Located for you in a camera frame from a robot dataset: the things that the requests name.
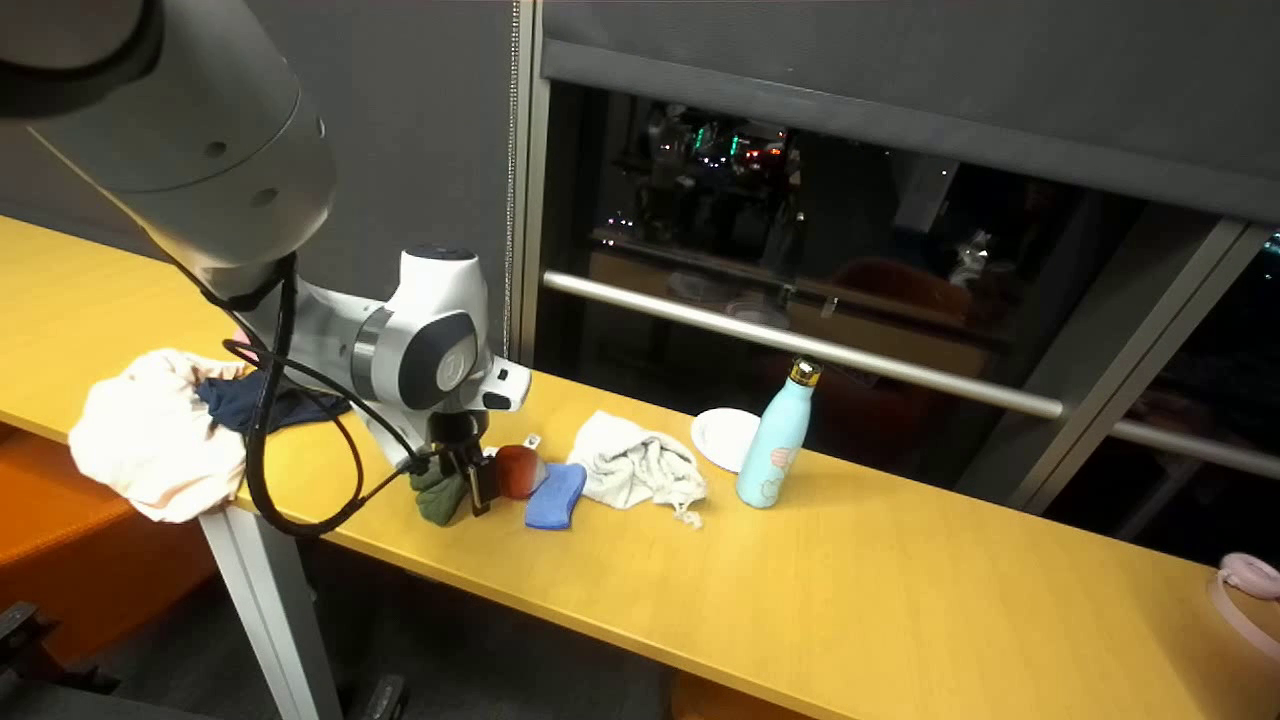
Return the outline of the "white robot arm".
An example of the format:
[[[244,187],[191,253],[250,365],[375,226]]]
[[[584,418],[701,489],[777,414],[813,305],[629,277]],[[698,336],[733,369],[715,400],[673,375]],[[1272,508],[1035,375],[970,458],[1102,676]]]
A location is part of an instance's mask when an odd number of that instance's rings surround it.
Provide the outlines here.
[[[470,253],[408,253],[384,300],[295,271],[337,196],[327,129],[244,0],[0,0],[4,118],[236,316],[271,379],[348,397],[421,473],[451,422],[526,403]]]

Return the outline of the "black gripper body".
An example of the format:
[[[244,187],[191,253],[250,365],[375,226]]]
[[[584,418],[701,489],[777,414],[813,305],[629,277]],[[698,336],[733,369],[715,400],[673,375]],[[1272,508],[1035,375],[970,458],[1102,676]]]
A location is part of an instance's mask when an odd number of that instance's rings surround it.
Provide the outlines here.
[[[481,442],[490,432],[490,418],[486,414],[437,414],[429,422],[429,437],[442,451],[458,451],[466,462],[471,462],[481,451]]]

